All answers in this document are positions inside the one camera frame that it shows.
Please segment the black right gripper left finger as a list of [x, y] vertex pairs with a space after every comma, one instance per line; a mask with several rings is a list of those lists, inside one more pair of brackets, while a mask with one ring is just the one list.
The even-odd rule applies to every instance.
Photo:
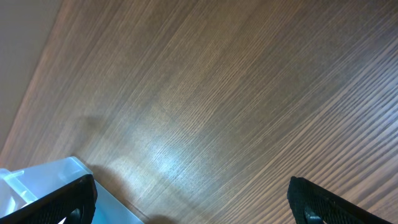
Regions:
[[1, 223], [91, 224], [95, 215], [98, 193], [95, 180], [86, 174], [37, 201], [3, 218]]

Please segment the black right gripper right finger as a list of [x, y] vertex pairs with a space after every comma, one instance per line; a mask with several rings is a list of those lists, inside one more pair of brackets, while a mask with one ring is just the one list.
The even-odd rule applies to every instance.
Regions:
[[290, 178], [287, 200], [297, 223], [387, 223], [303, 177]]

